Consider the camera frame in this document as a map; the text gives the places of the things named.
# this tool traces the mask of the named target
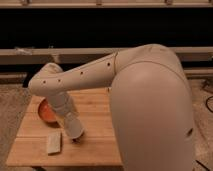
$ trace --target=wooden table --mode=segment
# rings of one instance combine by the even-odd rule
[[[37,109],[43,98],[33,96],[7,159],[9,166],[113,166],[121,160],[111,123],[108,89],[70,92],[85,128],[80,143],[62,130],[62,152],[46,154],[46,136],[61,128],[48,127]]]
[[[193,91],[196,131],[196,159],[213,169],[213,114],[204,101],[210,93],[202,90],[203,80],[190,80]],[[33,96],[9,157],[9,166],[120,166],[109,110],[108,89],[70,92],[86,134],[81,143],[71,143],[63,132],[62,152],[46,154],[46,136],[60,128],[45,125],[37,115],[43,98]]]

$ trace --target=bowl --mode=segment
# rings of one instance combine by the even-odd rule
[[[38,107],[38,115],[46,123],[57,123],[55,113],[49,106],[46,99],[42,100]]]

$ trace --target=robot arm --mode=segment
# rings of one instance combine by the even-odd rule
[[[169,48],[141,46],[67,72],[47,64],[29,83],[57,114],[71,114],[71,138],[78,138],[83,127],[66,91],[106,86],[112,86],[112,122],[125,171],[193,170],[190,88]]]

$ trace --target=black wall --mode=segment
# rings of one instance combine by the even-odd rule
[[[213,9],[1,9],[0,48],[213,46]]]

